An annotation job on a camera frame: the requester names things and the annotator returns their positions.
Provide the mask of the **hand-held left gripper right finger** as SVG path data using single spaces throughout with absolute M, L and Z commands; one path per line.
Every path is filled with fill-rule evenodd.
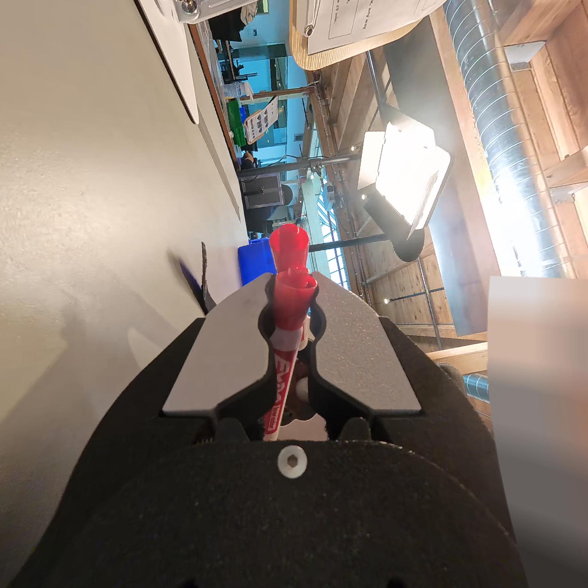
M 356 417 L 414 417 L 422 407 L 379 315 L 319 272 L 311 304 L 309 402 L 328 432 Z

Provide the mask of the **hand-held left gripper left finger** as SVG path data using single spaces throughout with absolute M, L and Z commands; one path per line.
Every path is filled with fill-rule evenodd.
M 163 405 L 165 416 L 231 417 L 248 426 L 272 408 L 274 352 L 259 321 L 274 278 L 264 273 L 208 313 Z

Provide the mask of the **red dry erase marker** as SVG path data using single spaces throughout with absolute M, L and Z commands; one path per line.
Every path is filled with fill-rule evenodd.
M 269 237 L 269 247 L 276 272 L 307 268 L 310 239 L 304 228 L 297 224 L 283 224 Z
M 305 322 L 317 288 L 316 280 L 303 267 L 277 274 L 273 291 L 275 329 L 270 337 L 276 369 L 276 397 L 264 417 L 265 441 L 277 439 L 288 397 L 293 369 L 301 342 L 305 337 Z

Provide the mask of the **blue plastic bin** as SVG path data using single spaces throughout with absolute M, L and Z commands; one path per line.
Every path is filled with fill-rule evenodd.
M 242 286 L 259 276 L 277 274 L 269 238 L 253 239 L 238 248 L 238 264 Z

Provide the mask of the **black lamp pole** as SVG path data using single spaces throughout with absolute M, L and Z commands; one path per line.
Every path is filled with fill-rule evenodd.
M 368 245 L 372 243 L 378 243 L 390 240 L 389 237 L 384 233 L 379 233 L 371 236 L 364 236 L 352 239 L 335 240 L 330 242 L 322 242 L 317 244 L 309 245 L 309 253 L 329 251 L 331 249 L 342 249 L 346 247 L 356 247 L 362 245 Z

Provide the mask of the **black ceiling lamp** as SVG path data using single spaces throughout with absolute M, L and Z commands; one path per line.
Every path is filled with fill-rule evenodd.
M 422 253 L 451 164 L 434 131 L 400 112 L 383 130 L 365 132 L 357 193 L 401 261 Z

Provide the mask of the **green plastic bin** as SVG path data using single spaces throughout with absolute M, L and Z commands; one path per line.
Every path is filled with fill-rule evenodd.
M 229 119 L 229 129 L 233 136 L 233 142 L 242 150 L 246 150 L 247 139 L 243 122 L 247 118 L 246 109 L 241 106 L 238 99 L 229 99 L 226 102 Z

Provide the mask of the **white sign board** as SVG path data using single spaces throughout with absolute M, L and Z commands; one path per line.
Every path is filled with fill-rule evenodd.
M 243 122 L 246 143 L 252 145 L 279 118 L 279 97 L 273 97 L 266 107 L 251 114 Z

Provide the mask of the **clipboard with instruction sheet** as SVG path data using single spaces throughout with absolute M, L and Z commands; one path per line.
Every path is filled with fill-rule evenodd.
M 445 1 L 290 1 L 290 48 L 319 70 L 405 36 Z

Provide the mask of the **white stand base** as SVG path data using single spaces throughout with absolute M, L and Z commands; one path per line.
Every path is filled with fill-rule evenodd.
M 178 1 L 136 1 L 136 4 L 155 40 L 155 45 L 189 119 L 197 125 L 199 110 L 187 33 L 178 12 L 180 3 Z

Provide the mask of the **white paper notice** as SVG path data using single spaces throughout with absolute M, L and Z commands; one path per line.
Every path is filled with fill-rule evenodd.
M 430 15 L 444 1 L 309 1 L 311 55 L 390 33 Z

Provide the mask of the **silver ventilation duct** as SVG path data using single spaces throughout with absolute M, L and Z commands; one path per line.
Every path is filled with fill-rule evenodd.
M 495 188 L 494 217 L 525 277 L 576 278 L 488 1 L 443 10 Z

